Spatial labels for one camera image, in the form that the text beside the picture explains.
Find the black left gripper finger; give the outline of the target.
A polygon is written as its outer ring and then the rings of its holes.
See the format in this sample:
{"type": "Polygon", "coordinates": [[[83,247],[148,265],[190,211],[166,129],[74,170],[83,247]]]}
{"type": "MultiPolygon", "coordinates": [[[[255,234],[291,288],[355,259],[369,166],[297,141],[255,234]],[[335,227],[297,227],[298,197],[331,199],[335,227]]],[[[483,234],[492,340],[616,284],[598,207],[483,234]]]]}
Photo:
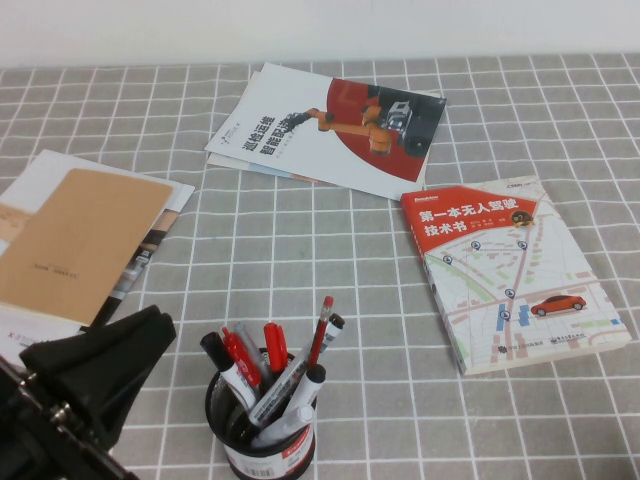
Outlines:
{"type": "Polygon", "coordinates": [[[20,354],[25,367],[60,396],[124,395],[144,384],[160,357],[161,311],[155,305],[20,354]]]}
{"type": "Polygon", "coordinates": [[[168,314],[137,312],[62,341],[64,397],[101,447],[117,443],[140,389],[175,338],[168,314]]]}

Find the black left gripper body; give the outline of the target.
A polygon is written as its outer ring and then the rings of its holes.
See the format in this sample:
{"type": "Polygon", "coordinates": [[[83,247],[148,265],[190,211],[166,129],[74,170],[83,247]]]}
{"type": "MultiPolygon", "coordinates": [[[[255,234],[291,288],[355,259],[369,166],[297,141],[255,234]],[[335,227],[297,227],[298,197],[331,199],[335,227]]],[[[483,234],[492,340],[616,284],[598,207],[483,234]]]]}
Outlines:
{"type": "Polygon", "coordinates": [[[1,368],[3,479],[135,479],[110,449],[36,374],[1,368]]]}

